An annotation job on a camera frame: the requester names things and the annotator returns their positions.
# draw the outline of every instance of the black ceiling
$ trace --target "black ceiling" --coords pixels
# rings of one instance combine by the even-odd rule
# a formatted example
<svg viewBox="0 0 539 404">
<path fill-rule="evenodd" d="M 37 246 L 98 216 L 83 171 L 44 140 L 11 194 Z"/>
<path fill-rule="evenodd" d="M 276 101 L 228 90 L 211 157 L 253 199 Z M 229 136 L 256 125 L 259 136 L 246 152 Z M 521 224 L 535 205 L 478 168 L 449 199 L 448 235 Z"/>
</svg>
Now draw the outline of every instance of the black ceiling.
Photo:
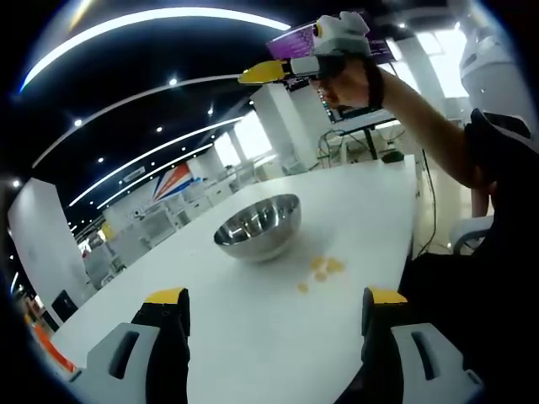
<svg viewBox="0 0 539 404">
<path fill-rule="evenodd" d="M 80 23 L 63 37 L 58 36 L 55 26 L 61 23 L 64 13 L 58 8 L 60 2 L 32 0 L 26 3 L 30 6 L 25 4 L 25 9 L 34 12 L 23 22 L 21 34 L 14 38 L 18 53 L 14 56 L 17 66 L 8 83 L 11 125 L 9 133 L 3 136 L 5 162 L 13 176 L 22 179 L 34 176 L 56 184 L 61 202 L 67 205 L 97 179 L 132 158 L 174 137 L 221 121 L 233 105 L 245 100 L 256 88 L 240 87 L 234 80 L 229 80 L 174 88 L 141 98 L 84 126 L 31 170 L 32 162 L 69 130 L 76 118 L 84 119 L 123 98 L 162 86 L 171 77 L 182 81 L 242 72 L 254 63 L 270 58 L 265 44 L 282 33 L 226 19 L 159 19 L 133 24 L 100 35 L 69 51 L 18 94 L 20 83 L 36 57 L 42 56 L 53 45 L 106 20 L 145 9 L 227 8 L 294 27 L 322 14 L 344 9 L 366 8 L 376 17 L 385 15 L 390 9 L 442 6 L 445 1 L 93 0 Z M 215 112 L 210 117 L 207 111 L 211 105 Z M 237 116 L 249 108 L 246 103 Z M 159 134 L 155 131 L 158 126 L 164 128 Z M 178 157 L 181 147 L 192 149 L 199 145 L 199 140 L 196 137 L 172 146 L 149 159 L 157 165 L 163 164 Z M 97 163 L 99 157 L 105 158 L 104 163 Z M 83 199 L 76 209 L 67 210 L 68 219 L 94 218 L 97 212 L 95 207 L 88 206 L 88 202 L 106 199 L 118 189 L 117 181 L 105 185 L 91 193 L 88 200 Z"/>
</svg>

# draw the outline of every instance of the white tabletop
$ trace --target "white tabletop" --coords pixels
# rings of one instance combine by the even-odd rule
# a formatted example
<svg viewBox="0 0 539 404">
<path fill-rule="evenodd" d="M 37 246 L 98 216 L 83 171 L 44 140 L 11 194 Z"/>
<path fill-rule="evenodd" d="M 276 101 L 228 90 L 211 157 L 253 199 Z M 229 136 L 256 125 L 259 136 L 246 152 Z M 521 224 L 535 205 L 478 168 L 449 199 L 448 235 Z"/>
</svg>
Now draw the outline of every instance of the white tabletop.
<svg viewBox="0 0 539 404">
<path fill-rule="evenodd" d="M 156 290 L 189 289 L 189 402 L 334 402 L 361 366 L 363 289 L 396 289 L 412 239 L 414 158 L 320 170 L 257 183 L 178 231 L 82 306 L 52 342 L 78 366 Z M 243 263 L 213 243 L 238 210 L 297 194 L 302 226 L 291 249 L 269 263 Z M 316 256 L 342 274 L 317 282 Z M 309 291 L 297 286 L 307 283 Z"/>
</svg>

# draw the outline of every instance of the purple label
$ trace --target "purple label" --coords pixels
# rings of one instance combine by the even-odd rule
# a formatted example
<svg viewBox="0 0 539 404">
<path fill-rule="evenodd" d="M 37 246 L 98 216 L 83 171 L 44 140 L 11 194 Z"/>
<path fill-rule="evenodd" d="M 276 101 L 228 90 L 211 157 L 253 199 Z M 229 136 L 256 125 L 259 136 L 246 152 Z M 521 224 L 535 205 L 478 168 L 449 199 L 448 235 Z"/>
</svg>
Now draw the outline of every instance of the purple label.
<svg viewBox="0 0 539 404">
<path fill-rule="evenodd" d="M 364 11 L 358 12 L 365 20 L 370 31 L 366 35 L 371 47 L 371 54 L 379 65 L 395 61 L 387 42 L 376 32 L 369 15 Z M 314 38 L 312 36 L 312 24 L 292 30 L 288 34 L 272 40 L 267 44 L 269 52 L 275 59 L 291 59 L 312 55 L 314 51 Z"/>
</svg>

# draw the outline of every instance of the metal bowl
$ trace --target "metal bowl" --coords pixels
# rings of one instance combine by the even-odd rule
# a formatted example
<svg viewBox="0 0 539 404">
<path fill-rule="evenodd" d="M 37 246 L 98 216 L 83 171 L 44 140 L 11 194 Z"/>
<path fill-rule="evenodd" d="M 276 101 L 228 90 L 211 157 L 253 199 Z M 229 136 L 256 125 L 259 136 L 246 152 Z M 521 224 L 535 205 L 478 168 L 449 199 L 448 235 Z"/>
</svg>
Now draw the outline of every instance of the metal bowl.
<svg viewBox="0 0 539 404">
<path fill-rule="evenodd" d="M 213 240 L 231 257 L 266 261 L 286 250 L 301 222 L 299 198 L 276 195 L 240 210 L 219 227 Z"/>
</svg>

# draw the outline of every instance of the person's hand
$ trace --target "person's hand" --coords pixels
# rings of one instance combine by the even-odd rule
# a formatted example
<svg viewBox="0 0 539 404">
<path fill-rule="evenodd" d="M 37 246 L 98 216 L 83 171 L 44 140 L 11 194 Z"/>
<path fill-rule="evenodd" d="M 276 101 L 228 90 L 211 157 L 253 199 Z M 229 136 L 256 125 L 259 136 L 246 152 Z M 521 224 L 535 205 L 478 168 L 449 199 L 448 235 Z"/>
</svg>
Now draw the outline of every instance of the person's hand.
<svg viewBox="0 0 539 404">
<path fill-rule="evenodd" d="M 338 77 L 313 80 L 312 85 L 322 90 L 332 109 L 339 106 L 360 108 L 369 104 L 369 83 L 360 59 L 349 59 Z"/>
</svg>

